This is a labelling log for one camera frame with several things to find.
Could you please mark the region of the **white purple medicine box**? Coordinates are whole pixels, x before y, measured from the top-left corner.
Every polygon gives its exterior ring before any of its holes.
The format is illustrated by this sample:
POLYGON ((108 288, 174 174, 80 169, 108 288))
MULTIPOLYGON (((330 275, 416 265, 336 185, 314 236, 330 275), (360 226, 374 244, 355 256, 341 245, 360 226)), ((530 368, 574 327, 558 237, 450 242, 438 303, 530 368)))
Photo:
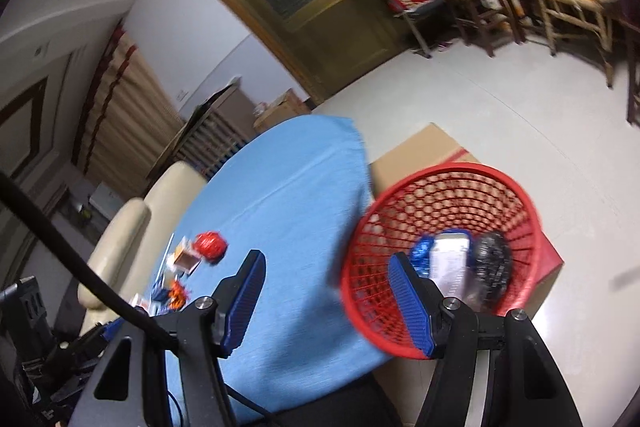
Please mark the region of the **white purple medicine box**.
POLYGON ((471 269, 468 267, 472 249, 469 232, 452 229, 435 236, 437 239, 437 265, 430 277, 444 297, 463 300, 468 289, 471 269))

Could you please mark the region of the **orange wrapper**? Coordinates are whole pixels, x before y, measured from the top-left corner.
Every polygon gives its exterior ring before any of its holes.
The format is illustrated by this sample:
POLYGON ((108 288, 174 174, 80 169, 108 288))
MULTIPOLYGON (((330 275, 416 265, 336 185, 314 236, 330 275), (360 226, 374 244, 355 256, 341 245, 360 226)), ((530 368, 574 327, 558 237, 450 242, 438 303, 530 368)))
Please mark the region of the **orange wrapper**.
POLYGON ((180 281, 173 280, 168 291, 167 308, 171 311, 182 310, 190 299, 188 291, 180 281))

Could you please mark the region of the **red wrapper ball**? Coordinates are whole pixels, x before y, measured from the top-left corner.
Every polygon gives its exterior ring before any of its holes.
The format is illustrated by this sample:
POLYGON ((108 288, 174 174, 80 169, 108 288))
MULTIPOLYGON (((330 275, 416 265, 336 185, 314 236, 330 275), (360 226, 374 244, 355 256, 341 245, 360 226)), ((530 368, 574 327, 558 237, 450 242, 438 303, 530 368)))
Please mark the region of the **red wrapper ball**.
POLYGON ((228 249, 227 241, 219 233, 213 231, 198 234, 192 245, 194 251, 209 263, 219 262, 228 249))

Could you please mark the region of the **small orange box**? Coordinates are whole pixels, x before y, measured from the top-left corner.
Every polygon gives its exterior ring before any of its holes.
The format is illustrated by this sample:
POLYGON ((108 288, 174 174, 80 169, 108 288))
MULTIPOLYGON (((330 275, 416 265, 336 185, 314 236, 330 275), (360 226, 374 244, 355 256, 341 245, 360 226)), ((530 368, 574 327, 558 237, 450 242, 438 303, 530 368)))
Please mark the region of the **small orange box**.
POLYGON ((200 265, 201 257, 186 244, 180 244, 172 254, 174 269, 188 277, 200 265))

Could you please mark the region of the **blue crumpled foil ball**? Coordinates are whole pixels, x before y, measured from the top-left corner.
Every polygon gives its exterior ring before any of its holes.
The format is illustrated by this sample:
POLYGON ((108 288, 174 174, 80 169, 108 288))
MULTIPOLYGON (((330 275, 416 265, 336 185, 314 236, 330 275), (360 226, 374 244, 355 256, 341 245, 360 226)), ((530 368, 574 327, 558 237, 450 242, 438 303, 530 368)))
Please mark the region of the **blue crumpled foil ball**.
POLYGON ((437 255, 436 237, 425 234, 411 247, 409 251, 409 261, 419 277, 429 279, 435 273, 437 255))

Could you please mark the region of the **cardboard box under basket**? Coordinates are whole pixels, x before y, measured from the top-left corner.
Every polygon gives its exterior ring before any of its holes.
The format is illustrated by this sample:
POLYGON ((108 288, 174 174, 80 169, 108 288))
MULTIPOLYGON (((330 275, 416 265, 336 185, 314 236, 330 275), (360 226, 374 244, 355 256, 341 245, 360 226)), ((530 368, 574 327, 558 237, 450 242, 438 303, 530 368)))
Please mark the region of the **cardboard box under basket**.
MULTIPOLYGON (((449 161, 474 162, 476 158, 436 124, 397 145, 370 165, 374 195, 380 195, 409 174, 449 161)), ((542 247, 537 286, 530 296, 526 312, 534 315, 549 295, 564 261, 549 241, 542 247)), ((486 399, 489 355, 478 354, 472 398, 465 424, 482 423, 486 399)), ((412 426, 420 413, 435 364, 425 360, 393 359, 375 369, 373 375, 390 398, 405 426, 412 426)))

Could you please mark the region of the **red plastic mesh basket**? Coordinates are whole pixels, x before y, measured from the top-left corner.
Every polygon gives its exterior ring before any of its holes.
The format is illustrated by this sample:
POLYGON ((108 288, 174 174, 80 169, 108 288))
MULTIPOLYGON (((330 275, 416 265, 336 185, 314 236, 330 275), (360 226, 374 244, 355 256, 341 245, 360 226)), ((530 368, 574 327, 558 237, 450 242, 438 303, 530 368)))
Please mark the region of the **red plastic mesh basket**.
POLYGON ((503 315, 532 295, 543 239, 533 201, 510 176, 474 162, 428 167, 386 188, 356 226, 341 273, 346 314, 378 349, 423 359, 388 281, 393 255, 442 295, 503 315))

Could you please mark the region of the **cream leather sofa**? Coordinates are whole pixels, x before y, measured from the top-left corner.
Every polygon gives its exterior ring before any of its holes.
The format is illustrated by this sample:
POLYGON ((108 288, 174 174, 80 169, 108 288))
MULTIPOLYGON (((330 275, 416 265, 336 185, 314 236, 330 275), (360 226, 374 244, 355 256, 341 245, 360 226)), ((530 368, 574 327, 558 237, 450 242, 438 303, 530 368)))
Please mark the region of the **cream leather sofa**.
POLYGON ((169 167, 145 197, 129 199, 107 225, 88 267, 128 301, 145 292, 172 232, 206 185, 183 161, 169 167))

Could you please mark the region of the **blue table cloth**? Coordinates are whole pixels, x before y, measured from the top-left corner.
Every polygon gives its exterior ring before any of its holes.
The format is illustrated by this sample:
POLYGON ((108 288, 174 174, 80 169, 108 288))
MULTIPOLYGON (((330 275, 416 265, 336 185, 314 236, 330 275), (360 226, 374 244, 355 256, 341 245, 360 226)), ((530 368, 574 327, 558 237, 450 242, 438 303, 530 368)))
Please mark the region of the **blue table cloth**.
POLYGON ((266 279, 241 343, 221 362, 242 425, 260 410, 288 426, 396 426, 374 378, 386 355, 349 322, 340 294, 346 248, 371 200, 367 154, 346 118, 307 115, 278 124, 228 160, 198 193, 175 238, 216 232, 224 257, 186 279, 211 294, 249 251, 266 279))

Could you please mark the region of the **wooden slatted crib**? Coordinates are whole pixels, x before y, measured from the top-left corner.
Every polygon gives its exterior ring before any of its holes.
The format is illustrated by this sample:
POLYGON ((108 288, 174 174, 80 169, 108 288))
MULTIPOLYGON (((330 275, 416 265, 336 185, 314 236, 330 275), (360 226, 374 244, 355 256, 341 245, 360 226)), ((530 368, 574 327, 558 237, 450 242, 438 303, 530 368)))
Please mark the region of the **wooden slatted crib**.
POLYGON ((254 140, 255 105, 234 77, 194 108, 190 118, 169 141, 146 179, 157 181, 177 161, 184 161, 210 180, 239 150, 254 140))

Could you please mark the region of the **cardboard box by door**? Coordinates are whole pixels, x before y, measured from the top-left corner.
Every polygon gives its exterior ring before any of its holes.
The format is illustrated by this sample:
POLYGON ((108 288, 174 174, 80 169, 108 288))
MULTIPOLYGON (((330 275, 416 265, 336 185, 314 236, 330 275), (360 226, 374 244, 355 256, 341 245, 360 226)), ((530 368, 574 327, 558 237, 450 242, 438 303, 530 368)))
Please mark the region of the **cardboard box by door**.
POLYGON ((258 133, 264 133, 283 121, 310 113, 311 110, 299 96, 292 89, 288 89, 256 117, 254 129, 258 133))

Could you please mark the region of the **beige striped curtain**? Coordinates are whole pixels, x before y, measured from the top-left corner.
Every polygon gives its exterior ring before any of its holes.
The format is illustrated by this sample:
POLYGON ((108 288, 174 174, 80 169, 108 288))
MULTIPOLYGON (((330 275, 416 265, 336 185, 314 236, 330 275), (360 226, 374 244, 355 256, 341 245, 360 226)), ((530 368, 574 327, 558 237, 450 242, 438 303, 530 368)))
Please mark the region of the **beige striped curtain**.
POLYGON ((77 126, 72 163, 123 199, 144 194, 183 120, 137 43, 117 25, 99 60, 77 126))

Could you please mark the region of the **dark wooden stool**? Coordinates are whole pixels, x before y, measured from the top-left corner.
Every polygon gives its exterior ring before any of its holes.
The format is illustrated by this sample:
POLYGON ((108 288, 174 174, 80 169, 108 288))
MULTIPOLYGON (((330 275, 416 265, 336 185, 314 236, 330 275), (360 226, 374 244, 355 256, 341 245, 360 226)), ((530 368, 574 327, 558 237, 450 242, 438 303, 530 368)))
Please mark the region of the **dark wooden stool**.
POLYGON ((472 43, 471 32, 489 57, 495 56, 490 34, 506 25, 517 44, 526 38, 516 18, 512 0, 444 0, 466 46, 472 43))

